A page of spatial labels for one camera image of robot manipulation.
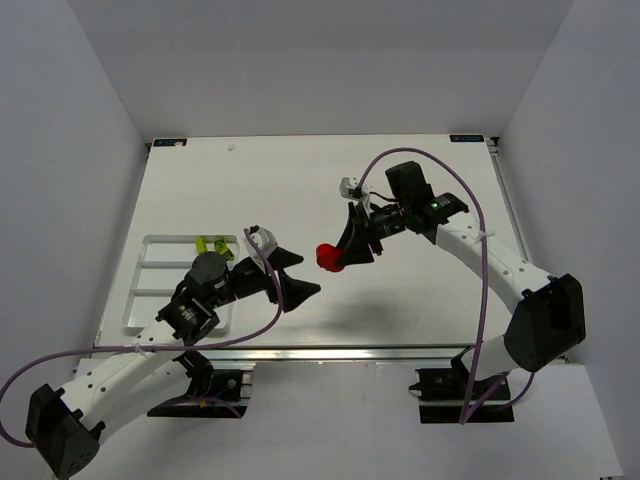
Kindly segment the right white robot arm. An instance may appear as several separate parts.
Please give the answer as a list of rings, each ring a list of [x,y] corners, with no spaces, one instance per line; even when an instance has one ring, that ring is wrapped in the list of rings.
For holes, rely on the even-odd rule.
[[[411,231],[486,279],[511,320],[503,334],[453,360],[461,377],[485,380],[517,368],[535,373],[585,340],[583,290],[575,277],[553,276],[482,235],[468,206],[451,193],[435,195],[417,163],[392,167],[386,177],[392,198],[383,207],[371,203],[370,190],[356,179],[341,180],[347,224],[336,246],[317,249],[319,266],[340,271],[371,263],[382,253],[383,239]]]

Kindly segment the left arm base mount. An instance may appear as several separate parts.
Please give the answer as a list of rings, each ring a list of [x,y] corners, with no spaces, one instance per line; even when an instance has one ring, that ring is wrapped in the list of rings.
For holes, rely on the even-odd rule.
[[[188,385],[180,396],[148,411],[150,418],[241,419],[251,397],[252,373],[237,368],[220,368],[199,352],[183,353],[173,360],[181,365]]]

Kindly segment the large red rounded lego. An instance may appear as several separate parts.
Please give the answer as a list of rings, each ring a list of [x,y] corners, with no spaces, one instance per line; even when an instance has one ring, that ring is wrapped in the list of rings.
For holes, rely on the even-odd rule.
[[[316,263],[321,269],[328,272],[338,273],[344,269],[339,264],[341,256],[342,250],[331,244],[323,243],[316,247]]]

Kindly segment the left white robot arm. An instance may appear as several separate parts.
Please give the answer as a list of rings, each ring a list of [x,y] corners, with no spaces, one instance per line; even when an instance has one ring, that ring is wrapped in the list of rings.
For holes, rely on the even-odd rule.
[[[267,259],[270,273],[258,256],[229,266],[217,252],[199,254],[131,352],[103,360],[58,389],[43,385],[31,395],[26,435],[57,478],[79,473],[110,435],[157,405],[211,394],[213,367],[194,347],[218,325],[217,308],[265,292],[290,312],[320,291],[318,284],[286,274],[302,256],[276,248]]]

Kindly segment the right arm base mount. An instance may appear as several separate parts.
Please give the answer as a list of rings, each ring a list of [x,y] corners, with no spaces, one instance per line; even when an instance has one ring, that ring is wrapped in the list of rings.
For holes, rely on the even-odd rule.
[[[416,370],[417,381],[408,392],[417,398],[420,423],[426,425],[458,424],[466,393],[466,381],[452,368],[422,368]],[[469,408],[491,392],[485,402],[470,416],[469,423],[498,424],[515,421],[513,408],[508,406],[511,391],[504,376],[496,375],[476,381]]]

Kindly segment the green lego brick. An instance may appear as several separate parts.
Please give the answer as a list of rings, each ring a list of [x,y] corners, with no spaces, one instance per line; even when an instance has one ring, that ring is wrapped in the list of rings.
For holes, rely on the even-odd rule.
[[[204,253],[207,253],[209,251],[207,240],[202,236],[199,236],[199,237],[196,238],[195,246],[196,246],[196,250],[197,250],[198,254],[204,254]]]
[[[225,238],[218,238],[213,241],[215,251],[222,255],[227,262],[235,259],[235,254],[229,247],[229,244]]]

